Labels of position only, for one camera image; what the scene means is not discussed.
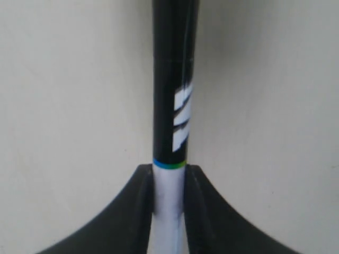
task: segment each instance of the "wall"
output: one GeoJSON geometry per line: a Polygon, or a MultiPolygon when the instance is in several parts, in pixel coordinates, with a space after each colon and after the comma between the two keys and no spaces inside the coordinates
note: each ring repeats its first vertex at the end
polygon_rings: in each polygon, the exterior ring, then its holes
{"type": "MultiPolygon", "coordinates": [[[[304,253],[339,249],[338,8],[201,2],[189,162],[304,253]]],[[[151,4],[1,0],[0,35],[0,253],[34,253],[151,160],[151,4]]]]}

